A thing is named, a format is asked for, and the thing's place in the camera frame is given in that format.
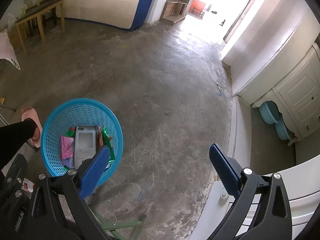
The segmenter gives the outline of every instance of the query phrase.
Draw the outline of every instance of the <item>black pants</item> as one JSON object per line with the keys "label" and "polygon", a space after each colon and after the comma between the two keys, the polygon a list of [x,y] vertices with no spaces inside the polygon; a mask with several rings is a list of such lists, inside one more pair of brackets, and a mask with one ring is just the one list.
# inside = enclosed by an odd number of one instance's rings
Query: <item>black pants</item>
{"label": "black pants", "polygon": [[0,127],[0,183],[4,180],[1,172],[22,145],[33,137],[37,125],[31,119]]}

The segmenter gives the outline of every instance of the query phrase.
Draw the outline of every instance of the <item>metal bolt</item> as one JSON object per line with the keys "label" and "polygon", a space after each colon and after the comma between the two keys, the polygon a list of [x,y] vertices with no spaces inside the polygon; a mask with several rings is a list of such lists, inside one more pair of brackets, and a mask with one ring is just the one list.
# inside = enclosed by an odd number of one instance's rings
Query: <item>metal bolt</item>
{"label": "metal bolt", "polygon": [[281,175],[279,174],[279,173],[275,173],[275,174],[273,174],[273,176],[276,178],[276,179],[280,179],[281,178]]}
{"label": "metal bolt", "polygon": [[39,179],[44,179],[45,178],[45,173],[41,173],[40,175],[39,175]]}
{"label": "metal bolt", "polygon": [[76,170],[75,169],[70,169],[68,170],[68,175],[72,176],[76,174]]}
{"label": "metal bolt", "polygon": [[20,197],[20,195],[21,195],[21,191],[20,191],[20,190],[17,190],[16,193],[15,193],[15,196],[16,196],[16,197]]}
{"label": "metal bolt", "polygon": [[220,197],[222,199],[227,199],[229,197],[229,194],[228,194],[228,192],[226,191],[225,188],[221,191]]}
{"label": "metal bolt", "polygon": [[249,168],[245,168],[243,171],[244,171],[244,173],[247,174],[247,175],[252,174],[252,170],[249,169]]}

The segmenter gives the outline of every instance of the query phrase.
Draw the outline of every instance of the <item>doorway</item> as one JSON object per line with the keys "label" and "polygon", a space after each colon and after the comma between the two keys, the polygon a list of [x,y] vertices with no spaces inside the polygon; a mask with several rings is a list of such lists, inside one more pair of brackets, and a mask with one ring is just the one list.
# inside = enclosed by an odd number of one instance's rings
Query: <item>doorway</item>
{"label": "doorway", "polygon": [[250,0],[190,0],[183,30],[206,41],[223,43]]}

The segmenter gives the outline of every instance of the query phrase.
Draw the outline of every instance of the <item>basket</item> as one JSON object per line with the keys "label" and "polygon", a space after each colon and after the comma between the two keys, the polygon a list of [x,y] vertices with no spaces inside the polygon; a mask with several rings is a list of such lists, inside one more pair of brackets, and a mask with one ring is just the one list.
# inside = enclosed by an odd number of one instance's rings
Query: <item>basket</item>
{"label": "basket", "polygon": [[87,98],[77,98],[58,106],[45,122],[41,135],[41,155],[44,164],[52,176],[61,176],[66,173],[61,164],[61,135],[65,135],[69,127],[77,125],[106,126],[108,135],[112,137],[111,145],[116,159],[103,172],[98,184],[104,183],[118,167],[122,151],[123,136],[120,124],[104,104]]}

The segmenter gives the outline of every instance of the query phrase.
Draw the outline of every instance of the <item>slipper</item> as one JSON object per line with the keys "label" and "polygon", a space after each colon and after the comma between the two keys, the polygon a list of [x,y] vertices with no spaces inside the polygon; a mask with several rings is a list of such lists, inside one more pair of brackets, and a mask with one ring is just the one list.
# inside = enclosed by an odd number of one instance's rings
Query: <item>slipper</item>
{"label": "slipper", "polygon": [[42,134],[42,126],[37,114],[37,111],[34,108],[28,108],[23,114],[22,114],[22,121],[26,120],[26,119],[32,119],[33,121],[35,121],[37,127],[39,128],[40,131],[40,136],[37,140],[31,138],[31,141],[33,143],[33,145],[37,148],[40,147],[40,143],[41,143],[41,134]]}

